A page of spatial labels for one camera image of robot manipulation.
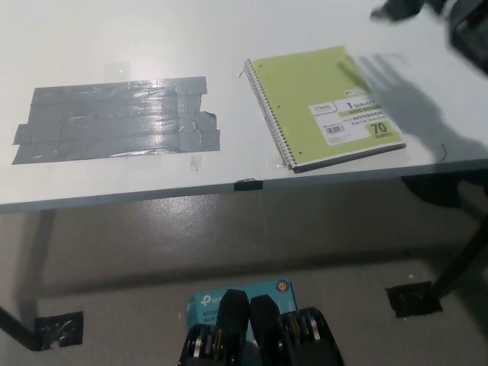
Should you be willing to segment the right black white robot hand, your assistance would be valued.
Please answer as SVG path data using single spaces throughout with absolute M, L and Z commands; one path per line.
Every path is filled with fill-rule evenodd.
M 387 0 L 371 10 L 370 18 L 380 21 L 399 22 L 415 17 L 425 6 L 441 14 L 446 0 Z

